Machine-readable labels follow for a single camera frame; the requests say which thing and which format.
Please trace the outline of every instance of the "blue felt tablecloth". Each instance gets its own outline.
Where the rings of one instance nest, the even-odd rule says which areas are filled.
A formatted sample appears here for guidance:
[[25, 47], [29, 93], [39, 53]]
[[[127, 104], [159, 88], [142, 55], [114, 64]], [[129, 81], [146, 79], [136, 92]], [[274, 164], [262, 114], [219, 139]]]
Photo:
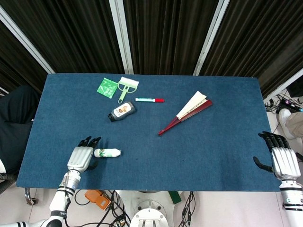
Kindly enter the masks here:
[[[48, 75], [17, 186], [57, 188], [79, 141], [102, 136], [99, 147], [117, 148], [123, 155], [99, 159], [96, 169], [82, 174], [80, 189], [279, 190], [279, 181], [252, 159], [271, 163], [258, 136], [270, 128], [257, 79], [126, 75], [140, 82], [125, 97], [137, 112], [111, 122], [107, 115], [119, 105], [121, 91], [112, 99], [97, 93], [104, 77], [118, 82], [121, 75]], [[197, 90], [214, 105], [159, 137]], [[165, 103], [136, 103], [135, 97]]]

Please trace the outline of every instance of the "floor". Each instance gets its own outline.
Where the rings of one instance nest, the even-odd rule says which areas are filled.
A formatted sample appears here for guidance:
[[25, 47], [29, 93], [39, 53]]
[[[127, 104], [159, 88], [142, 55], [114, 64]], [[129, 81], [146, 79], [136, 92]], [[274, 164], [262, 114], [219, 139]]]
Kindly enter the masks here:
[[[277, 115], [267, 114], [272, 132], [283, 135], [278, 125]], [[303, 145], [301, 139], [290, 140], [292, 149], [302, 154]], [[28, 206], [24, 200], [24, 190], [12, 185], [0, 195], [0, 224], [16, 221], [29, 223], [49, 217], [49, 205], [56, 190], [32, 189], [33, 197], [39, 199], [39, 203]], [[86, 202], [85, 191], [79, 192], [77, 200]], [[184, 200], [188, 192], [181, 194], [182, 202], [175, 206], [174, 221], [177, 227], [181, 220], [181, 212]], [[192, 217], [193, 227], [289, 227], [285, 211], [282, 210], [282, 199], [279, 192], [197, 192], [196, 210]], [[69, 226], [80, 226], [89, 222], [99, 222], [104, 212], [95, 204], [80, 206], [72, 202], [68, 210]]]

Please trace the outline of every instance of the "black curtain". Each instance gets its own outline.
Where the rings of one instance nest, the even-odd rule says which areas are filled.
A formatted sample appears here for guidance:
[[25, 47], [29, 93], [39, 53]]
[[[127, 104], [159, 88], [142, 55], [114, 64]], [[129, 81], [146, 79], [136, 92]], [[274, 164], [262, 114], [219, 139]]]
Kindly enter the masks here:
[[267, 96], [303, 68], [303, 4], [230, 0], [200, 75], [257, 77]]
[[124, 73], [108, 0], [0, 0], [55, 72]]
[[46, 71], [2, 22], [0, 43], [0, 87], [10, 92], [20, 85], [31, 85], [41, 92]]
[[124, 0], [135, 74], [192, 75], [218, 0]]

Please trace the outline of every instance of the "small white bottle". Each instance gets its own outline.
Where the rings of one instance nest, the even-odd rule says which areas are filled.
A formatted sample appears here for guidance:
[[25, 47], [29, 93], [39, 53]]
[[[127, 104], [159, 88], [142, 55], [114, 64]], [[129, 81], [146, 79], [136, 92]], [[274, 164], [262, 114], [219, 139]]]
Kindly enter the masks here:
[[121, 155], [121, 151], [114, 149], [96, 149], [94, 151], [95, 157], [118, 157]]

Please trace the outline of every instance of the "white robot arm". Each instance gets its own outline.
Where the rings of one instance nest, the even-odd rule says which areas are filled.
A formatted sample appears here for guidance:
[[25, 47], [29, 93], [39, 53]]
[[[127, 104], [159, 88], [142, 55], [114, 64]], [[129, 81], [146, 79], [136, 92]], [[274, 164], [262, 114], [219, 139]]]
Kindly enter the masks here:
[[59, 185], [59, 188], [49, 206], [51, 216], [49, 219], [41, 220], [33, 224], [18, 222], [14, 224], [0, 225], [1, 227], [62, 227], [64, 218], [67, 217], [67, 209], [74, 196], [75, 190], [80, 182], [80, 174], [88, 169], [94, 148], [101, 137], [92, 139], [91, 136], [82, 140], [74, 148], [67, 167], [69, 171]]
[[259, 134], [271, 153], [272, 166], [266, 166], [253, 157], [256, 165], [281, 181], [280, 191], [283, 198], [283, 208], [286, 210], [291, 227], [301, 227], [303, 224], [303, 188], [296, 182], [301, 176], [295, 152], [290, 149], [287, 140], [280, 135], [264, 131]]

